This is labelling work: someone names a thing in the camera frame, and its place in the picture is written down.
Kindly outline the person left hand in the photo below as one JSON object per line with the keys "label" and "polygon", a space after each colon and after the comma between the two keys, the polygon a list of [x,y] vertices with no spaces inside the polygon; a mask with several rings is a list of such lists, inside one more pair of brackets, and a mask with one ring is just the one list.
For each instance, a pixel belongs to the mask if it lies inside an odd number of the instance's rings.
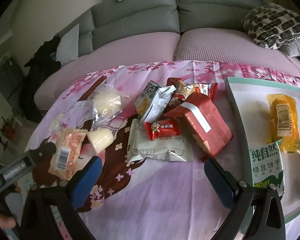
{"label": "person left hand", "polygon": [[13,217],[9,217],[5,214],[0,213],[0,228],[4,229],[12,229],[16,226],[16,221]]}

